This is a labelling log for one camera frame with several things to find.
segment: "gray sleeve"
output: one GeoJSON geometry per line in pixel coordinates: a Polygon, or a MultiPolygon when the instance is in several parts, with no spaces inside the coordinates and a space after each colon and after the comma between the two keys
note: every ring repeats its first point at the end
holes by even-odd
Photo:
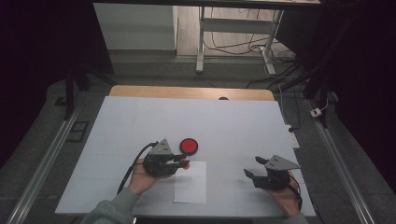
{"type": "Polygon", "coordinates": [[[87,216],[81,224],[113,224],[128,223],[133,220],[133,208],[139,199],[129,189],[123,189],[112,201],[101,201],[87,216]]]}
{"type": "Polygon", "coordinates": [[[290,217],[282,222],[283,224],[308,224],[308,221],[306,220],[305,216],[303,213],[300,213],[299,215],[295,217],[290,217]]]}

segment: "electrical outlet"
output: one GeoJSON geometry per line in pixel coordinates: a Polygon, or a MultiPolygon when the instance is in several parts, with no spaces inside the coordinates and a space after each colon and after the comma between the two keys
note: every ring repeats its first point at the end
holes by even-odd
{"type": "Polygon", "coordinates": [[[312,117],[317,118],[321,115],[321,111],[319,110],[319,108],[316,108],[314,110],[311,110],[311,115],[312,117]]]}

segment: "dark background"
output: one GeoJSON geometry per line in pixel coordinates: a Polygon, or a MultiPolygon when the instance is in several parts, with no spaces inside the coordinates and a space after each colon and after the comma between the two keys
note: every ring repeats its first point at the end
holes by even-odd
{"type": "MultiPolygon", "coordinates": [[[[393,1],[366,1],[357,9],[357,17],[329,66],[330,90],[338,95],[336,112],[340,120],[393,191],[395,9],[393,1]]],[[[333,27],[345,16],[333,11],[310,15],[318,18],[318,24],[300,27],[314,32],[300,40],[303,42],[297,50],[300,58],[311,58],[306,61],[308,68],[326,49],[329,31],[336,31],[333,27]]],[[[0,38],[3,166],[46,102],[48,86],[64,79],[72,71],[72,64],[88,65],[103,73],[111,73],[112,69],[92,3],[88,1],[2,1],[0,38]]]]}

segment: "metal stand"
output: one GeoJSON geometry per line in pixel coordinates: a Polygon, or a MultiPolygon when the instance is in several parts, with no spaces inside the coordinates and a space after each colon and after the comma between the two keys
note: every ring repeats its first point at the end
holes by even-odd
{"type": "Polygon", "coordinates": [[[102,79],[105,83],[110,86],[118,85],[113,79],[106,77],[102,73],[99,73],[89,67],[79,65],[78,62],[74,62],[71,65],[72,69],[66,75],[66,114],[64,120],[68,120],[70,115],[74,111],[74,81],[78,85],[81,91],[88,91],[91,87],[91,82],[87,77],[87,73],[92,73],[94,76],[102,79]]]}
{"type": "Polygon", "coordinates": [[[200,13],[200,33],[197,53],[196,72],[204,72],[204,33],[205,32],[223,32],[223,33],[239,33],[239,34],[261,34],[269,35],[265,48],[261,48],[262,57],[270,75],[276,73],[274,66],[270,62],[269,52],[274,41],[277,27],[282,16],[281,10],[277,10],[274,21],[247,21],[247,20],[231,20],[218,18],[205,18],[205,8],[201,7],[200,13]]]}
{"type": "Polygon", "coordinates": [[[282,17],[282,13],[283,13],[283,10],[275,11],[275,18],[274,18],[274,23],[272,25],[271,32],[268,36],[267,43],[265,44],[265,48],[262,48],[262,57],[264,58],[265,66],[267,67],[269,75],[276,74],[274,65],[271,63],[271,58],[269,56],[269,52],[271,50],[271,46],[272,46],[274,38],[275,38],[277,27],[279,26],[279,22],[280,22],[280,18],[282,17]]]}

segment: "white tabletop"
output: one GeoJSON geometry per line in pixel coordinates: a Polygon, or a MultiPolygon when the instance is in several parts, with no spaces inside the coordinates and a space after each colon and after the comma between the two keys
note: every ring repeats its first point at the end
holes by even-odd
{"type": "MultiPolygon", "coordinates": [[[[248,169],[265,175],[255,156],[270,159],[276,154],[298,163],[277,102],[114,96],[104,100],[55,213],[89,213],[100,201],[116,196],[141,148],[166,138],[179,154],[180,142],[188,137],[199,144],[189,159],[206,163],[205,203],[174,203],[171,177],[141,196],[134,208],[136,216],[282,216],[270,195],[255,189],[244,174],[248,169]]],[[[302,174],[293,173],[302,189],[302,212],[314,216],[302,174]]]]}

